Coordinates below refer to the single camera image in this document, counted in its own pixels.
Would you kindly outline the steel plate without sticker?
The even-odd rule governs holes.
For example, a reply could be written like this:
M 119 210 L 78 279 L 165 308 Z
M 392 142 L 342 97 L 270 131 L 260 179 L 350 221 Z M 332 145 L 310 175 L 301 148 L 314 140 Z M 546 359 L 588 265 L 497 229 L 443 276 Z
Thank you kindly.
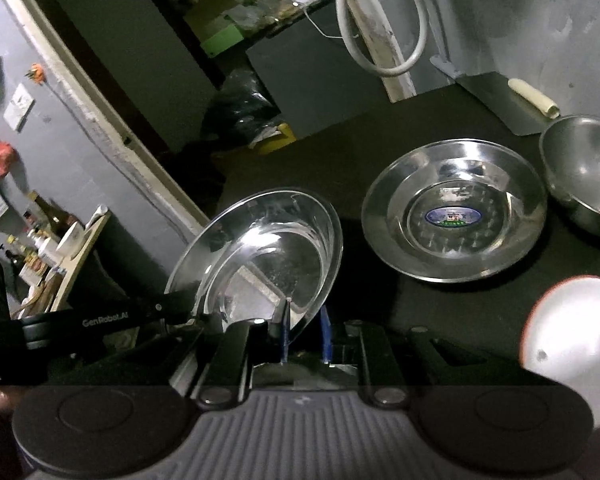
M 185 292 L 190 315 L 210 316 L 222 332 L 273 321 L 288 307 L 294 339 L 323 307 L 342 253 L 340 220 L 328 200 L 273 188 L 218 214 L 178 259 L 166 292 Z

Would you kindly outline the steel plate with blue sticker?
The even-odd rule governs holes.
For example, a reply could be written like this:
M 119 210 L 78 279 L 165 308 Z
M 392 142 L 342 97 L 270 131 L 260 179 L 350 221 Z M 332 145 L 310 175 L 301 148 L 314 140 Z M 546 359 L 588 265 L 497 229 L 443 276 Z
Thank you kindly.
M 416 280 L 488 278 L 530 252 L 547 211 L 533 166 L 501 144 L 430 143 L 401 156 L 363 200 L 362 228 L 385 263 Z

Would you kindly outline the white bowl red rim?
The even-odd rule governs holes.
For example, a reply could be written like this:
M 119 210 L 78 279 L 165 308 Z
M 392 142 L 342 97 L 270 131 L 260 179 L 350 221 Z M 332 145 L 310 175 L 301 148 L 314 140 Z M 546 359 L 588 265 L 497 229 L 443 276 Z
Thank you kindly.
M 577 391 L 600 428 L 600 276 L 576 275 L 544 292 L 524 323 L 518 361 Z

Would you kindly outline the deep steel mixing bowl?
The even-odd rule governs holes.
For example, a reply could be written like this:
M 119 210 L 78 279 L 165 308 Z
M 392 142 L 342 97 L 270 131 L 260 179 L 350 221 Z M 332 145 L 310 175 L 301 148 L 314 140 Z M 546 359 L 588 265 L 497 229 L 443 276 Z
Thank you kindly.
M 600 235 L 600 118 L 556 119 L 541 134 L 545 181 L 573 223 Z

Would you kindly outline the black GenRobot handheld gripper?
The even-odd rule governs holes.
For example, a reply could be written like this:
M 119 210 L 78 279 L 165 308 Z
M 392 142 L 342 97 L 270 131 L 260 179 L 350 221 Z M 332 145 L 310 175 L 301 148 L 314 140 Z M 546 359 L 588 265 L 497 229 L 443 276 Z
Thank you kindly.
M 87 341 L 150 323 L 184 324 L 194 316 L 196 295 L 195 286 L 142 300 L 102 295 L 86 310 L 12 318 L 0 263 L 0 382 L 37 382 L 46 374 L 43 360 L 76 352 Z

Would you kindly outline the yellow bin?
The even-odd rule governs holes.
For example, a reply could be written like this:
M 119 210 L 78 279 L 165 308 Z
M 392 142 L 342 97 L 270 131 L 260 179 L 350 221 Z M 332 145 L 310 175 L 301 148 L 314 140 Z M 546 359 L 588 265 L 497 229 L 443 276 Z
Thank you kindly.
M 266 127 L 249 144 L 251 151 L 258 155 L 267 155 L 296 142 L 294 132 L 286 122 Z

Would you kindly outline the black garbage bag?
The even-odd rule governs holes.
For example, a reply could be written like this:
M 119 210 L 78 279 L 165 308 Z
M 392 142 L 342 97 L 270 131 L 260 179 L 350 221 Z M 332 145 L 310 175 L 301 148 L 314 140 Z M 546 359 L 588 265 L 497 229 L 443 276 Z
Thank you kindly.
M 243 148 L 278 116 L 277 106 L 263 93 L 250 68 L 232 70 L 212 98 L 200 128 L 200 138 L 212 152 Z

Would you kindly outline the wooden side shelf table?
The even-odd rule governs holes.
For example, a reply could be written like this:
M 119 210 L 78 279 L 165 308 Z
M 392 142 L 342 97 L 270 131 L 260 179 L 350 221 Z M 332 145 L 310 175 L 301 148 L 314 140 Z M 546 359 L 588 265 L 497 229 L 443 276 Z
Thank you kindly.
M 74 258 L 61 257 L 56 252 L 58 243 L 50 236 L 40 235 L 34 240 L 38 251 L 24 258 L 18 274 L 18 278 L 29 286 L 28 296 L 12 311 L 11 318 L 54 312 L 66 306 L 76 277 L 109 217 L 105 205 L 96 208 L 90 221 L 83 226 L 84 244 Z

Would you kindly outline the white ceramic bowl on shelf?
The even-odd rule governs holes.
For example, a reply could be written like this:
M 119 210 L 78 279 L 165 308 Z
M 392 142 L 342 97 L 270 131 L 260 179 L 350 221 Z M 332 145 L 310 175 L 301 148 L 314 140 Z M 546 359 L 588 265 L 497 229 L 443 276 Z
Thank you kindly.
M 79 221 L 73 222 L 57 244 L 56 252 L 64 258 L 74 258 L 83 247 L 85 230 Z

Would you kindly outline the dark grey cabinet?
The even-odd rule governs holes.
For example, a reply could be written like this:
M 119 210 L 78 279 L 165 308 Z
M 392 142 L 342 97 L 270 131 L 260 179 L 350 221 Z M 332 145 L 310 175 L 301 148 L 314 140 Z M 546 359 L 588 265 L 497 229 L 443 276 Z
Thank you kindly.
M 350 58 L 332 2 L 261 39 L 247 56 L 298 139 L 388 102 L 381 80 Z

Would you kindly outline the dark glass bottle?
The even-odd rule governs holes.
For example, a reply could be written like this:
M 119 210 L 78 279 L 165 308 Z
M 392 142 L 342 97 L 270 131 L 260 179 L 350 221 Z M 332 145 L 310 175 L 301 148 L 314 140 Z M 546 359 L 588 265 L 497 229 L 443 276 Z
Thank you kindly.
M 28 197 L 42 211 L 50 226 L 50 230 L 58 237 L 63 237 L 68 232 L 68 229 L 78 221 L 78 218 L 73 214 L 69 214 L 67 211 L 44 200 L 38 192 L 30 191 Z

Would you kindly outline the green box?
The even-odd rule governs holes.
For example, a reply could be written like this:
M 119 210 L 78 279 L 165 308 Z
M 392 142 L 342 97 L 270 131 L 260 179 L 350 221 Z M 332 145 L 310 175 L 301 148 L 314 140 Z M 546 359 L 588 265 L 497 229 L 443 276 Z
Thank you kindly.
M 244 40 L 242 31 L 235 24 L 229 24 L 209 39 L 204 40 L 201 47 L 209 58 L 215 58 L 242 40 Z

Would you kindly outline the white wall switch plate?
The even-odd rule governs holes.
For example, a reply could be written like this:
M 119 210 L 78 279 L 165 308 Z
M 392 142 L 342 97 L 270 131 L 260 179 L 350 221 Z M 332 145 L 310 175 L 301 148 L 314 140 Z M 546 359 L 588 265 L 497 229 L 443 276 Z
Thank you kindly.
M 6 124 L 9 125 L 9 128 L 15 132 L 21 131 L 34 102 L 34 97 L 30 95 L 24 84 L 18 84 L 3 114 L 3 118 Z

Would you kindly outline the orange wall hook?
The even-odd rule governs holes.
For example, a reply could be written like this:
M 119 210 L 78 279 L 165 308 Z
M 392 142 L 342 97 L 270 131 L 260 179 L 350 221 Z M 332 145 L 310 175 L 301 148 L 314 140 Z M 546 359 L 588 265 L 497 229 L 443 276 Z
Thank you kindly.
M 35 84 L 44 84 L 46 76 L 44 67 L 38 63 L 32 63 L 27 70 L 26 77 Z

